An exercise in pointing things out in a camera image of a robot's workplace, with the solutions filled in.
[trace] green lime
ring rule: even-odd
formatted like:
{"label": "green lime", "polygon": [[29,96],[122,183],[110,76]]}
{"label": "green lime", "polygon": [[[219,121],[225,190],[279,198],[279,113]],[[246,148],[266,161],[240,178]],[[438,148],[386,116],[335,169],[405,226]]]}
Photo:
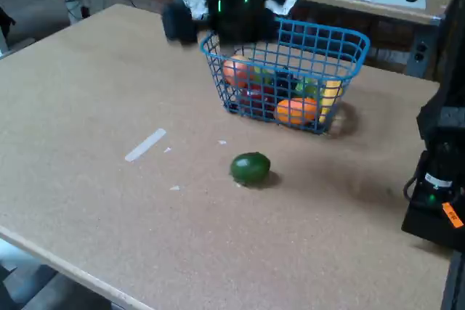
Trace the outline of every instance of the green lime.
{"label": "green lime", "polygon": [[304,82],[300,81],[296,86],[295,92],[300,97],[316,98],[317,90],[318,88],[316,87],[316,82],[311,78],[306,78],[305,79],[305,91],[304,91]]}
{"label": "green lime", "polygon": [[270,69],[254,67],[254,76],[252,77],[252,80],[256,82],[261,82],[263,78],[263,83],[271,85],[274,75],[275,72],[273,72]]}
{"label": "green lime", "polygon": [[237,183],[259,184],[270,172],[271,162],[259,152],[247,152],[237,156],[230,166],[230,174]]}

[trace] orange label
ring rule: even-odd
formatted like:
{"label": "orange label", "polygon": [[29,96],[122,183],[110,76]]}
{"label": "orange label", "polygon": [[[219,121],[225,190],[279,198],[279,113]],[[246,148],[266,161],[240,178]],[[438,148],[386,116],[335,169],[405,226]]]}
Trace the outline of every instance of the orange label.
{"label": "orange label", "polygon": [[462,228],[464,223],[460,218],[457,216],[457,213],[454,211],[453,207],[450,203],[443,203],[442,209],[444,210],[445,214],[448,215],[450,222],[455,228]]}

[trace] blue wire basket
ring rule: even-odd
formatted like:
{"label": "blue wire basket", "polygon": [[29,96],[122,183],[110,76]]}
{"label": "blue wire basket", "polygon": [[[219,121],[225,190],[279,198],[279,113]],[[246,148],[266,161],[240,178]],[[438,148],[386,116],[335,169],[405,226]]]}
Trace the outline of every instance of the blue wire basket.
{"label": "blue wire basket", "polygon": [[231,113],[323,133],[370,40],[354,30],[276,20],[278,42],[234,47],[232,57],[221,55],[215,33],[202,40],[218,95]]}

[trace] tape strip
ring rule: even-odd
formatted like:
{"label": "tape strip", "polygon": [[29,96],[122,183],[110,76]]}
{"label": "tape strip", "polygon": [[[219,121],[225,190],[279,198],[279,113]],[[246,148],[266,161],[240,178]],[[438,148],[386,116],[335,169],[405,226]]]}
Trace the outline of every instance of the tape strip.
{"label": "tape strip", "polygon": [[444,210],[445,214],[448,216],[450,222],[454,226],[454,228],[462,228],[464,223],[462,220],[457,216],[457,213],[453,209],[450,203],[443,203],[442,209]]}
{"label": "tape strip", "polygon": [[126,157],[124,160],[129,161],[130,163],[136,160],[139,156],[144,154],[147,150],[149,150],[156,142],[158,142],[164,135],[166,131],[163,129],[158,129],[157,131],[153,132],[145,141],[135,147]]}

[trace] orange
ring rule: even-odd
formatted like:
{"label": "orange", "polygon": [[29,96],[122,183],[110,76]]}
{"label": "orange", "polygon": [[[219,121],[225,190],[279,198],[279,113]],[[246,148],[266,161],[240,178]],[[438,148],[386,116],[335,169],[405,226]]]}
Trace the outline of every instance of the orange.
{"label": "orange", "polygon": [[275,119],[293,125],[305,125],[314,121],[317,115],[317,101],[313,98],[284,99],[275,109]]}
{"label": "orange", "polygon": [[250,60],[241,54],[236,54],[231,58],[242,62],[226,60],[223,63],[223,75],[227,83],[232,86],[246,87],[247,78],[253,72],[254,67],[248,65],[247,62],[250,62]]}

